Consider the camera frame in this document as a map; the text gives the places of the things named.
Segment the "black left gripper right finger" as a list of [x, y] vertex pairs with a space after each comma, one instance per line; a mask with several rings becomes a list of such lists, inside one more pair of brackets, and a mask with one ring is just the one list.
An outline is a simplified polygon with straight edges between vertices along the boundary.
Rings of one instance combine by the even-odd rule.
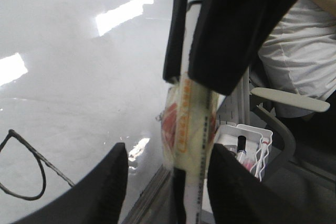
[[216, 223], [312, 223], [215, 144], [208, 168], [208, 194]]

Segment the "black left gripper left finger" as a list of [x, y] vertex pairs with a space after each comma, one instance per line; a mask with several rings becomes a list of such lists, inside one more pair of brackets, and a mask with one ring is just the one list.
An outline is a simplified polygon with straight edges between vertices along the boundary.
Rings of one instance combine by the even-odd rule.
[[127, 182], [127, 151], [117, 143], [73, 188], [16, 223], [118, 223]]

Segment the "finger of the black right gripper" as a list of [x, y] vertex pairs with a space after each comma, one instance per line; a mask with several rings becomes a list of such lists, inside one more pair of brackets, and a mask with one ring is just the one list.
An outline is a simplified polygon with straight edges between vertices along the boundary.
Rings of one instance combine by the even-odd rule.
[[189, 77], [223, 95], [236, 87], [270, 32], [297, 0], [203, 0]]
[[174, 82], [181, 74], [187, 0], [173, 0], [172, 18], [163, 67], [163, 80]]

